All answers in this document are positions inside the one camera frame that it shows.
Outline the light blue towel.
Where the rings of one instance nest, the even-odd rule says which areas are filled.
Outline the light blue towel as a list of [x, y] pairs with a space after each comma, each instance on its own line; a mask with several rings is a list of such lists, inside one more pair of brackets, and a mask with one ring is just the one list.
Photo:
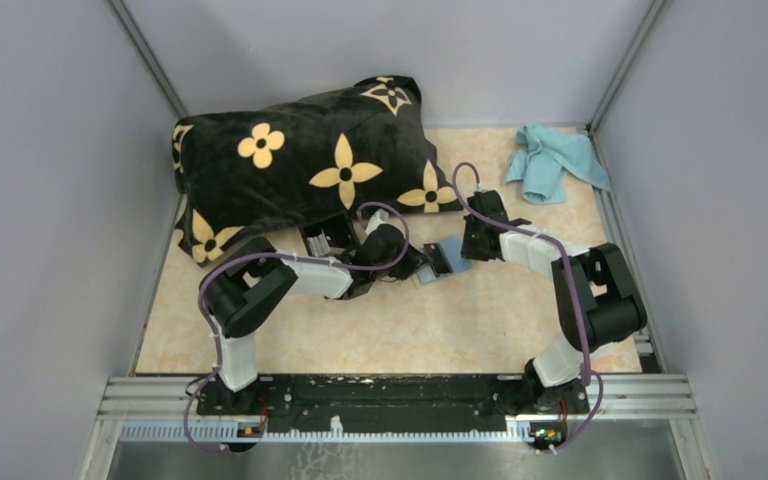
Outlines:
[[611, 190], [609, 175], [585, 135], [528, 124], [516, 133], [516, 144], [504, 183], [519, 183], [521, 196], [531, 204], [566, 202], [563, 179], [567, 175], [599, 190]]

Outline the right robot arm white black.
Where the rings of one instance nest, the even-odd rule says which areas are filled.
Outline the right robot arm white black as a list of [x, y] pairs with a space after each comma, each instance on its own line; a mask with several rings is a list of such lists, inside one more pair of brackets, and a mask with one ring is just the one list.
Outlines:
[[520, 265], [553, 284], [561, 331], [523, 374], [525, 403], [548, 412], [588, 380], [594, 354], [646, 327], [637, 284], [617, 245], [564, 242], [527, 221], [511, 222], [494, 190], [474, 193], [465, 208], [463, 258]]

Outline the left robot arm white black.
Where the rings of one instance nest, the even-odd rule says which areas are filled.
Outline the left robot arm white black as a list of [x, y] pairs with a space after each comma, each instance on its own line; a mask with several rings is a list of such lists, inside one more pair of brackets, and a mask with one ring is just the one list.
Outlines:
[[347, 301], [377, 281], [402, 281], [429, 259], [377, 210], [358, 235], [348, 214], [320, 217], [300, 227], [306, 250], [279, 251], [268, 239], [248, 241], [199, 286], [199, 307], [217, 335], [216, 372], [196, 398], [201, 415], [250, 414], [267, 407], [259, 386], [255, 332], [289, 295]]

